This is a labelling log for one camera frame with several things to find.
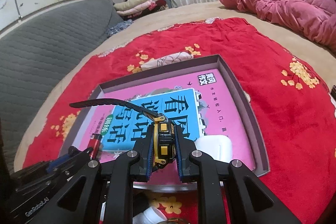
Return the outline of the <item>red lighter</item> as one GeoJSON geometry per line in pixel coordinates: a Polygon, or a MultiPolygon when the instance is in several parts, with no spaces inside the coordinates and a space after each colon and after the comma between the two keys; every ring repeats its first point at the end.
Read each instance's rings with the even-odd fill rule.
{"type": "Polygon", "coordinates": [[[100,151],[102,135],[101,134],[92,134],[88,143],[88,148],[92,148],[90,155],[90,159],[96,159],[97,155],[100,151]]]}

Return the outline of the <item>white earbuds case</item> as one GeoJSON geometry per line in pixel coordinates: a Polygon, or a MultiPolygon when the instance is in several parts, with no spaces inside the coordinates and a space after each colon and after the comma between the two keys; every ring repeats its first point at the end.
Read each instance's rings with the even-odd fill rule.
{"type": "Polygon", "coordinates": [[[225,135],[205,135],[194,141],[197,150],[214,160],[229,163],[233,159],[232,141],[225,135]]]}

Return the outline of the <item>white pill bottle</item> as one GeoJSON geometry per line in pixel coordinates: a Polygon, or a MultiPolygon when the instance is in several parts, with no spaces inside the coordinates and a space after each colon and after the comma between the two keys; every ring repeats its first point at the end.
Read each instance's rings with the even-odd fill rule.
{"type": "Polygon", "coordinates": [[[167,221],[167,217],[153,206],[133,217],[133,224],[157,224],[164,221],[167,221]]]}

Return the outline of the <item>black yellow wristwatch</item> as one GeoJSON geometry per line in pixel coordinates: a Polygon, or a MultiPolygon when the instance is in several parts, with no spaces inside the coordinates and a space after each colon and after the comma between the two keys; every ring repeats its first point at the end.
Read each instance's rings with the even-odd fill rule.
{"type": "Polygon", "coordinates": [[[173,162],[176,157],[176,125],[164,114],[115,98],[99,98],[70,103],[70,107],[77,109],[102,105],[122,106],[127,109],[134,110],[150,119],[154,126],[154,128],[150,131],[150,135],[153,137],[153,169],[163,169],[169,163],[173,162]]]}

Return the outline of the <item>metal glass ink bottle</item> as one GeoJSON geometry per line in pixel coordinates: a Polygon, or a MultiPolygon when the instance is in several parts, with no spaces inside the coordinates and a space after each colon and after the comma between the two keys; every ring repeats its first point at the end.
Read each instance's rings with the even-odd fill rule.
{"type": "Polygon", "coordinates": [[[168,218],[164,224],[190,224],[189,221],[181,218],[168,218]]]}

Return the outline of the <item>grey cardboard box tray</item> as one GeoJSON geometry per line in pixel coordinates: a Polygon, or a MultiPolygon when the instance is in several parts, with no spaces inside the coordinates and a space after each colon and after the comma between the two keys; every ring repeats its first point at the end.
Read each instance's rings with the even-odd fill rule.
{"type": "MultiPolygon", "coordinates": [[[[168,65],[165,65],[162,61],[159,61],[157,62],[157,66],[153,69],[99,84],[96,86],[96,89],[93,91],[91,97],[94,99],[98,98],[97,95],[100,88],[127,88],[130,86],[147,84],[152,81],[168,79],[175,76],[185,75],[187,73],[200,72],[214,68],[219,69],[222,77],[224,78],[224,81],[230,90],[230,94],[234,99],[236,107],[241,114],[243,124],[247,128],[247,134],[253,149],[253,154],[257,161],[256,169],[252,171],[257,176],[265,175],[270,170],[268,155],[258,122],[249,103],[249,97],[243,91],[230,67],[218,55],[201,57],[199,59],[190,59],[180,63],[168,65]]],[[[88,114],[86,109],[87,108],[84,108],[81,111],[74,125],[72,126],[70,133],[66,137],[60,150],[61,155],[64,155],[70,146],[74,146],[74,139],[81,127],[80,118],[88,114]]]]}

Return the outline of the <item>pink and blue book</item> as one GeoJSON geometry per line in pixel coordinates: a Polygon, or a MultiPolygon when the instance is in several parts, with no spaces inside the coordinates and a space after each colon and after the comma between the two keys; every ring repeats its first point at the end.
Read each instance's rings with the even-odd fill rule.
{"type": "MultiPolygon", "coordinates": [[[[219,69],[187,73],[147,84],[98,90],[98,98],[117,98],[143,106],[181,126],[185,138],[196,141],[205,135],[225,135],[232,141],[233,159],[251,170],[257,161],[230,90],[219,69]]],[[[151,120],[121,106],[87,108],[73,145],[84,150],[92,134],[101,134],[101,162],[116,159],[144,138],[151,120]]]]}

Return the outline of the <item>grey quilted headboard cover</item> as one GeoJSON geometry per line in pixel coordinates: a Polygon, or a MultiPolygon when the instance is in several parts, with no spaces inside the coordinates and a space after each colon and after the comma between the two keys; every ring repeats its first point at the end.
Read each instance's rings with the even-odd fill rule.
{"type": "Polygon", "coordinates": [[[120,22],[113,0],[85,0],[44,12],[1,38],[1,137],[10,172],[49,93],[120,22]]]}

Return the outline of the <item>red floral blanket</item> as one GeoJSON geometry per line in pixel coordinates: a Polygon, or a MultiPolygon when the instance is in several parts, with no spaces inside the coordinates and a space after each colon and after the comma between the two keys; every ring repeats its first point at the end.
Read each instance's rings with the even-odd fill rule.
{"type": "Polygon", "coordinates": [[[139,72],[141,57],[154,60],[193,50],[219,54],[230,66],[264,137],[270,172],[262,182],[303,223],[315,223],[335,194],[335,106],[325,81],[305,61],[243,18],[175,24],[138,35],[126,46],[95,55],[74,76],[29,146],[24,166],[57,157],[65,130],[103,82],[139,72]]]}

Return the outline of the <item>blue patterned cloth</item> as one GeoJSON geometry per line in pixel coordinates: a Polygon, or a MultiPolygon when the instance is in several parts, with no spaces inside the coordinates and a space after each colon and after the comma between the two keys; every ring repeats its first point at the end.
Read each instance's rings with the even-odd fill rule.
{"type": "Polygon", "coordinates": [[[131,26],[133,21],[131,19],[123,21],[121,23],[116,24],[115,26],[109,28],[106,32],[107,37],[114,36],[115,34],[127,29],[129,26],[131,26]]]}

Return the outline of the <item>beige bed sheet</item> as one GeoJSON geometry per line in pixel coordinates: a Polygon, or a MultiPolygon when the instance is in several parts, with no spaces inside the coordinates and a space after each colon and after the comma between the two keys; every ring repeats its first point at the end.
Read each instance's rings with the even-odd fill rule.
{"type": "Polygon", "coordinates": [[[157,12],[136,20],[126,30],[108,38],[99,47],[86,55],[53,88],[22,137],[14,159],[14,170],[17,171],[23,168],[29,145],[40,135],[47,121],[47,114],[69,85],[74,75],[80,71],[92,56],[107,52],[113,48],[125,46],[131,39],[160,28],[176,23],[188,23],[214,17],[223,19],[239,17],[246,19],[258,32],[278,42],[295,56],[308,62],[327,83],[328,87],[335,85],[335,56],[329,50],[295,34],[291,30],[260,20],[255,15],[225,9],[220,2],[192,4],[157,12]]]}

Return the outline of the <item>folded clothes pile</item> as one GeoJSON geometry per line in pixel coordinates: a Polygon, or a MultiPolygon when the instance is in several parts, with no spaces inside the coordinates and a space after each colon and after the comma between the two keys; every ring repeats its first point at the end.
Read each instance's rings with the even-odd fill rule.
{"type": "Polygon", "coordinates": [[[124,20],[136,20],[149,14],[172,9],[172,0],[126,0],[115,3],[114,8],[124,20]]]}

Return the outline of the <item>pink quilted duvet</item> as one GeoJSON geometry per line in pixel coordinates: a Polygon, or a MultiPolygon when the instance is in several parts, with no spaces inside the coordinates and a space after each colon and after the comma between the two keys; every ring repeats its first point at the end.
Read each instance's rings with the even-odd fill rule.
{"type": "Polygon", "coordinates": [[[255,14],[335,52],[335,0],[219,0],[228,9],[255,14]]]}

